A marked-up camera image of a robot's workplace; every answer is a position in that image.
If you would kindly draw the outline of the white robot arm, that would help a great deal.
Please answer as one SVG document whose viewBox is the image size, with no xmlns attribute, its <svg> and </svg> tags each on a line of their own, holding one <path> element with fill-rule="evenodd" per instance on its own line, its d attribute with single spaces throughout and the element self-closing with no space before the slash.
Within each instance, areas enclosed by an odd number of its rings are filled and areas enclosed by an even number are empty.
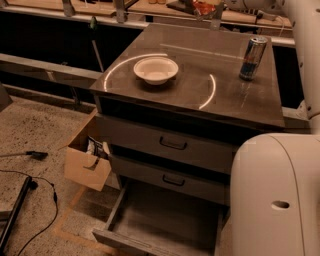
<svg viewBox="0 0 320 256">
<path fill-rule="evenodd" d="M 289 18 L 310 134 L 247 140 L 231 172 L 233 256 L 320 256 L 320 0 L 272 0 Z"/>
</svg>

